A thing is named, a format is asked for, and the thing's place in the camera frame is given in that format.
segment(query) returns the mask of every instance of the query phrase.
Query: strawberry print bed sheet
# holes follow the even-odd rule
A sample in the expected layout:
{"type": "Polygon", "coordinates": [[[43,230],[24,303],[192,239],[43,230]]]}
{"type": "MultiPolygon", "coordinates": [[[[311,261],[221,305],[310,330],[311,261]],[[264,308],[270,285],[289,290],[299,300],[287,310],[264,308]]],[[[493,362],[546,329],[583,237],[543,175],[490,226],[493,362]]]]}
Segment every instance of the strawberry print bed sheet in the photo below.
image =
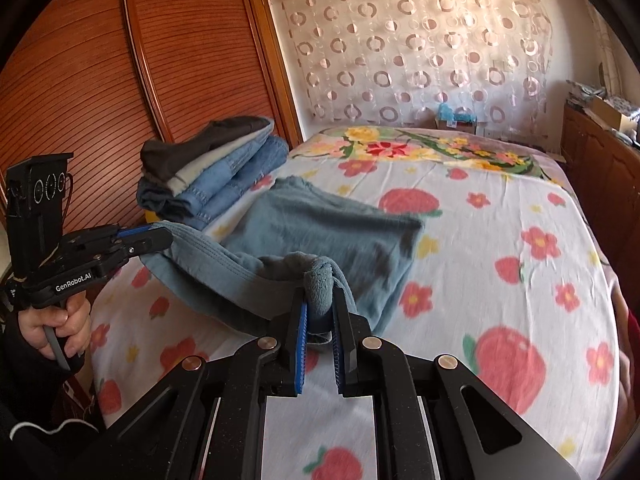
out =
{"type": "MultiPolygon", "coordinates": [[[[294,150],[207,233],[225,237],[276,177],[292,174],[420,214],[411,276],[383,336],[407,354],[458,356],[581,478],[598,477],[616,419],[616,325],[598,250],[554,163],[449,132],[334,128],[294,150]]],[[[130,261],[94,305],[106,423],[184,357],[221,358],[249,339],[191,311],[130,261]]],[[[268,400],[262,477],[375,479],[370,399],[337,395],[330,349],[309,350],[306,368],[303,395],[268,400]]]]}

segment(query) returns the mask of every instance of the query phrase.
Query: stack of folded clothes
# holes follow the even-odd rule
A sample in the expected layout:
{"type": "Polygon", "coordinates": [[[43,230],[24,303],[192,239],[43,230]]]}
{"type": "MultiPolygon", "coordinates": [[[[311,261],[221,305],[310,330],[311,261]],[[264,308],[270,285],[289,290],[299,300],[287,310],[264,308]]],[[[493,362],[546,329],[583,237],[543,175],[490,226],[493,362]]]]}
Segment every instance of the stack of folded clothes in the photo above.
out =
{"type": "Polygon", "coordinates": [[[179,144],[148,140],[136,198],[161,219],[202,231],[253,184],[287,159],[287,143],[270,135],[273,120],[233,117],[211,121],[179,144]]]}

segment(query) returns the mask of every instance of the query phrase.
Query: floral blanket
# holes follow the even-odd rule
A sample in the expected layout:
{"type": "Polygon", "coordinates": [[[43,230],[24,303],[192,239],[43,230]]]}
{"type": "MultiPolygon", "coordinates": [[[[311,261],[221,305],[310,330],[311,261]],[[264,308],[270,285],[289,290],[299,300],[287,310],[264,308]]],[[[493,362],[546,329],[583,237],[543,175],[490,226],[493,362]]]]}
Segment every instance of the floral blanket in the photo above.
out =
{"type": "MultiPolygon", "coordinates": [[[[455,132],[334,128],[206,232],[225,237],[276,177],[292,174],[420,214],[424,232],[383,337],[423,358],[456,355],[581,478],[595,479],[618,410],[616,323],[596,245],[571,195],[548,182],[544,158],[455,132]]],[[[184,357],[221,358],[250,339],[188,308],[138,259],[107,284],[92,318],[107,424],[184,357]]],[[[306,366],[301,396],[267,402],[262,477],[377,478],[371,400],[337,395],[330,352],[308,351],[306,366]]]]}

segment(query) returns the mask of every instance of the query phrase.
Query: cardboard box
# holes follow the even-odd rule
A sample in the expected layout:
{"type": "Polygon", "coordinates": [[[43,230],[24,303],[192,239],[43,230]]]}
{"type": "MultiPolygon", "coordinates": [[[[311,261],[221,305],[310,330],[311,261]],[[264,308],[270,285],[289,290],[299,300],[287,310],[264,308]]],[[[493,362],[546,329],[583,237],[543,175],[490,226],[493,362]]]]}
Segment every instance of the cardboard box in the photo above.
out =
{"type": "Polygon", "coordinates": [[[595,97],[593,101],[591,101],[589,108],[599,118],[619,132],[635,130],[638,127],[637,121],[632,121],[625,114],[621,114],[613,106],[604,102],[599,97],[595,97]]]}
{"type": "Polygon", "coordinates": [[[476,134],[476,123],[465,123],[463,121],[436,121],[439,130],[449,130],[464,132],[466,134],[476,134]]]}

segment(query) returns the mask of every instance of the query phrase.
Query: silver bolt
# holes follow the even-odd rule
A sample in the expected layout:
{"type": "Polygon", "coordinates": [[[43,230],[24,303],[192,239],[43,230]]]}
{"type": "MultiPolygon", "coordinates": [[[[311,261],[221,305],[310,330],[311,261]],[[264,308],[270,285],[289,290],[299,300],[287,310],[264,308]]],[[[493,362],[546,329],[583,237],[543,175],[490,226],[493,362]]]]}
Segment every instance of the silver bolt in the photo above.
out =
{"type": "Polygon", "coordinates": [[[377,337],[369,336],[362,340],[362,346],[369,350],[378,350],[382,346],[382,341],[377,337]]]}
{"type": "Polygon", "coordinates": [[[188,372],[193,372],[202,366],[202,359],[198,356],[191,355],[182,360],[182,368],[188,372]]]}
{"type": "Polygon", "coordinates": [[[263,350],[271,350],[272,348],[275,348],[277,344],[278,341],[274,337],[267,336],[258,339],[258,346],[263,350]]]}
{"type": "Polygon", "coordinates": [[[445,370],[453,370],[458,366],[458,360],[453,355],[441,355],[438,364],[445,370]]]}

